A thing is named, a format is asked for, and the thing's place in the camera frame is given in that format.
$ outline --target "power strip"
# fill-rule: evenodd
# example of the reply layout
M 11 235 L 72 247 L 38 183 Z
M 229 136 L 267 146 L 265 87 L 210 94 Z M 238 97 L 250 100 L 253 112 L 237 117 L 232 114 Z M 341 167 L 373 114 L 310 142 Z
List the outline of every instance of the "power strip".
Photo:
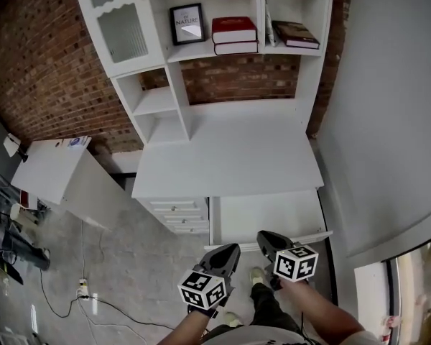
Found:
M 77 289 L 77 298 L 79 297 L 82 297 L 82 300 L 89 301 L 88 281 L 86 279 L 80 279 L 80 287 Z

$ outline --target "stacked books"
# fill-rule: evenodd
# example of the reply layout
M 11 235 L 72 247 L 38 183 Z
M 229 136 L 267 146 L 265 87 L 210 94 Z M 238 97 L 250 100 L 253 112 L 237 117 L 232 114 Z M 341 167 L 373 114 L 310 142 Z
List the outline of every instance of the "stacked books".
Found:
M 286 46 L 305 47 L 308 49 L 319 48 L 318 40 L 301 23 L 274 20 L 272 25 Z
M 213 19 L 216 55 L 257 53 L 257 28 L 248 17 Z

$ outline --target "gray floor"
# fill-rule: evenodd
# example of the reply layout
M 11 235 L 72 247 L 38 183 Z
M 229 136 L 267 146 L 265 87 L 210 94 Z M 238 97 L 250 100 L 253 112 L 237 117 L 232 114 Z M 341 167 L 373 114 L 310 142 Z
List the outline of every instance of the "gray floor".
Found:
M 185 305 L 177 292 L 177 281 L 205 253 L 207 236 L 176 236 L 157 222 L 141 205 L 131 200 L 113 231 L 84 226 L 85 276 L 90 292 L 129 313 L 138 321 L 176 326 L 185 316 Z M 43 272 L 43 283 L 52 307 L 66 314 L 69 302 L 75 298 L 78 280 L 83 275 L 81 222 L 69 213 L 49 212 L 39 228 L 39 245 L 51 251 L 52 265 Z M 317 289 L 330 296 L 328 265 L 324 244 L 314 248 L 321 253 L 320 266 L 315 276 Z M 254 315 L 249 298 L 249 270 L 265 266 L 266 259 L 256 252 L 243 253 L 238 270 L 233 276 L 236 290 L 226 310 L 239 314 L 245 323 Z M 30 337 L 31 305 L 37 310 L 38 331 L 43 341 L 51 345 L 95 344 L 88 322 L 75 302 L 68 318 L 55 316 L 42 294 L 40 271 L 26 262 L 15 267 L 21 272 L 24 286 L 14 281 L 6 289 L 0 284 L 0 331 L 8 327 L 16 334 Z M 283 309 L 294 314 L 287 301 L 278 298 Z M 115 323 L 131 326 L 149 345 L 156 344 L 169 330 L 156 326 L 134 324 L 113 308 L 99 303 L 98 314 L 93 315 L 92 302 L 82 302 L 88 315 L 96 323 Z M 209 328 L 223 320 L 219 315 L 211 320 Z M 94 327 L 98 345 L 140 344 L 126 328 Z

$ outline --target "white shelving unit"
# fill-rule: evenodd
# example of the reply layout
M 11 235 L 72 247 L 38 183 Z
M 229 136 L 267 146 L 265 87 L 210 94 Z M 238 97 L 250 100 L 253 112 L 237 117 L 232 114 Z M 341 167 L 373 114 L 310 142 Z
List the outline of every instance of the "white shelving unit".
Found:
M 279 230 L 325 230 L 316 195 L 323 180 L 305 130 L 323 69 L 332 0 L 268 0 L 272 19 L 303 23 L 320 42 L 318 50 L 266 42 L 265 0 L 79 2 L 102 65 L 144 143 L 133 198 L 173 232 L 210 232 L 211 246 L 237 239 L 231 230 L 239 226 L 243 243 L 254 241 L 254 229 L 268 229 L 267 213 L 275 206 L 284 207 L 274 212 Z M 206 41 L 174 46 L 170 8 L 194 3 L 202 4 Z M 215 56 L 212 19 L 234 16 L 248 16 L 257 26 L 260 53 L 301 55 L 294 99 L 189 106 L 180 63 Z M 169 86 L 144 91 L 139 73 L 160 68 Z M 287 201 L 297 207 L 293 212 Z M 198 211 L 182 209 L 190 202 Z M 165 215 L 160 204 L 167 206 Z M 249 205 L 260 216 L 255 224 L 232 226 L 236 216 L 249 216 L 241 211 Z

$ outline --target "book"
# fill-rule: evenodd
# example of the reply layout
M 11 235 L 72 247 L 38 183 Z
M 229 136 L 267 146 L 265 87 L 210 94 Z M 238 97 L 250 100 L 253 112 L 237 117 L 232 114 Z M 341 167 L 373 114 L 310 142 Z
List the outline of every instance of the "book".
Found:
M 267 37 L 270 41 L 270 45 L 272 47 L 275 47 L 277 45 L 277 36 L 273 29 L 272 16 L 270 14 L 267 0 L 265 0 L 265 27 L 267 28 Z
M 318 40 L 313 37 L 303 24 L 278 20 L 274 20 L 272 24 L 274 30 L 286 46 L 306 47 L 310 49 L 319 48 Z
M 213 42 L 257 41 L 257 28 L 248 17 L 225 17 L 213 19 Z
M 219 43 L 214 45 L 216 55 L 258 53 L 257 41 Z

